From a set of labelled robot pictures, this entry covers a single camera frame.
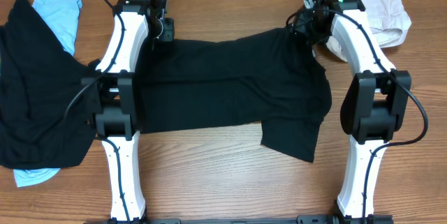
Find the black t-shirt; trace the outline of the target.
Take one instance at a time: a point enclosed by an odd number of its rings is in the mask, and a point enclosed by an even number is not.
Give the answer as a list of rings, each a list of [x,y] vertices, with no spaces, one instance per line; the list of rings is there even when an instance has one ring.
[[[325,68],[285,28],[220,43],[144,49],[136,81],[144,133],[261,123],[264,146],[312,162],[332,97]]]

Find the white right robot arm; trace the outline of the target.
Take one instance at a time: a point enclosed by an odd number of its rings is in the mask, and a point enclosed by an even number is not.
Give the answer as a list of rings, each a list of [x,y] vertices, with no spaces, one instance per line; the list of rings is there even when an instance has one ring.
[[[299,216],[305,223],[392,223],[392,216],[374,213],[374,191],[381,161],[401,127],[411,76],[387,59],[367,19],[361,0],[325,0],[301,7],[290,16],[291,31],[304,32],[313,44],[334,37],[353,73],[340,110],[349,154],[342,189],[327,216]]]

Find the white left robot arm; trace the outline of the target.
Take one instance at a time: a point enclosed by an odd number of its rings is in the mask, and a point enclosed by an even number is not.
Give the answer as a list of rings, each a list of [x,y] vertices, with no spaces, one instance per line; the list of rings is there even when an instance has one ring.
[[[91,124],[103,145],[110,175],[109,223],[146,223],[140,185],[138,143],[144,123],[135,70],[144,43],[173,39],[168,0],[119,0],[114,29],[96,77],[82,79]]]

